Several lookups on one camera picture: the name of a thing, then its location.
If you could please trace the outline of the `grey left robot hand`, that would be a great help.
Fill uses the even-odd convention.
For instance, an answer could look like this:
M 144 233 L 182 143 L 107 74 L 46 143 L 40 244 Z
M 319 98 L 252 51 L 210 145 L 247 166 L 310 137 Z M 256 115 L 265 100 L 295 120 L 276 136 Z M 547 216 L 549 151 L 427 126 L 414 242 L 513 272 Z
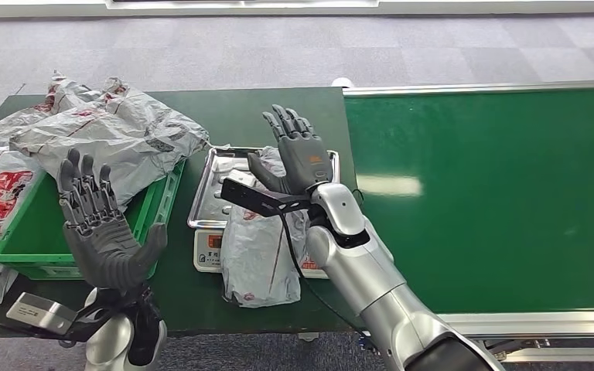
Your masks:
M 63 234 L 83 279 L 96 288 L 128 291 L 144 283 L 168 243 L 167 226 L 151 225 L 140 244 L 118 208 L 104 164 L 94 174 L 94 158 L 71 148 L 60 163 L 56 183 L 65 218 Z

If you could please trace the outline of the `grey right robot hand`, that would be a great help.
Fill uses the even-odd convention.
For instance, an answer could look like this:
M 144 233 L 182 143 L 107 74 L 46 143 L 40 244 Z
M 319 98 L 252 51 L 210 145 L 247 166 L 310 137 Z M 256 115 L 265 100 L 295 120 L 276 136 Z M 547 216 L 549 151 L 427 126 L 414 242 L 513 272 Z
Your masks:
M 277 176 L 266 169 L 255 153 L 247 156 L 251 173 L 272 192 L 301 196 L 317 185 L 333 180 L 333 168 L 323 140 L 309 121 L 295 110 L 278 104 L 263 118 L 277 141 L 285 174 Z

